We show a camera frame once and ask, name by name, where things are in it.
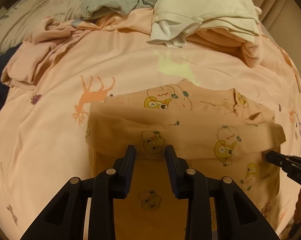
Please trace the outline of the grey patterned pillow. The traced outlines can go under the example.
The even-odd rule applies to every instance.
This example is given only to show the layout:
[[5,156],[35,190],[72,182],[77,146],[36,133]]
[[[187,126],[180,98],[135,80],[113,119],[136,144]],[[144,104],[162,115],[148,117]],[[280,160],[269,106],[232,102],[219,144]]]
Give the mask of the grey patterned pillow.
[[20,0],[0,18],[0,53],[16,46],[44,18],[79,19],[82,0]]

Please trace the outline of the pink folded garment under white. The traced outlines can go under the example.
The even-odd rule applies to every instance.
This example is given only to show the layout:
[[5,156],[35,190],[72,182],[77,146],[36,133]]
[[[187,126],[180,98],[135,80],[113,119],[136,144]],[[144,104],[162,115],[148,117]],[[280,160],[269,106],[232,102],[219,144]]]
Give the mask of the pink folded garment under white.
[[249,41],[238,37],[224,28],[201,29],[186,38],[187,42],[196,42],[217,51],[233,55],[243,60],[250,68],[257,67],[263,59],[262,33],[248,35]]

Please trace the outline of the beige curtain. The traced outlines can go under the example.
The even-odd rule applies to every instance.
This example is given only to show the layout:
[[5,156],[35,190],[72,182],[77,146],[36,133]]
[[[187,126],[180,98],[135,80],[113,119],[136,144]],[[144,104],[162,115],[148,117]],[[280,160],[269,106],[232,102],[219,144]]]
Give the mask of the beige curtain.
[[301,9],[294,0],[252,0],[262,10],[259,16],[262,32],[276,41],[284,33],[301,35]]

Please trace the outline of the peach duck print garment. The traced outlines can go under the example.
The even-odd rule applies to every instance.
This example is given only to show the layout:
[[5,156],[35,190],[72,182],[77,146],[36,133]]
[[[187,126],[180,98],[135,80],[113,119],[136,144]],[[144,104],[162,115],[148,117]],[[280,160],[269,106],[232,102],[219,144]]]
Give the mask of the peach duck print garment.
[[94,173],[128,145],[137,151],[131,190],[115,202],[117,239],[183,239],[187,201],[170,187],[165,148],[207,177],[228,176],[272,226],[277,224],[279,169],[266,162],[285,142],[272,110],[235,89],[209,90],[182,80],[94,102],[86,132]]

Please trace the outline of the pink animal print bedsheet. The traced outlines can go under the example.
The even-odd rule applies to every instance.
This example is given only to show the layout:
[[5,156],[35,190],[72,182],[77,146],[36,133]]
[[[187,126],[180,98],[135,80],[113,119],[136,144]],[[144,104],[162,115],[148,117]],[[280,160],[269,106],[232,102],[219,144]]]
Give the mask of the pink animal print bedsheet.
[[[0,225],[9,239],[20,239],[71,177],[98,174],[86,132],[91,104],[108,96],[182,80],[209,90],[235,89],[274,112],[285,135],[276,151],[301,157],[301,79],[282,48],[262,34],[262,62],[250,68],[200,43],[150,43],[152,17],[151,9],[104,17],[34,90],[10,87],[0,111]],[[277,233],[292,218],[299,191],[279,169]]]

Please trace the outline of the pink ribbed crumpled garment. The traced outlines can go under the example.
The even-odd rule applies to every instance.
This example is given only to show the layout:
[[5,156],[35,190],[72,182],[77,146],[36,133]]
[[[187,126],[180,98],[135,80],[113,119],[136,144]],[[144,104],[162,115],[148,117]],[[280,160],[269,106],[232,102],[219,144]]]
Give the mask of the pink ribbed crumpled garment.
[[97,25],[84,20],[59,22],[53,17],[44,18],[4,67],[1,83],[34,90],[58,58],[93,30],[97,30]]

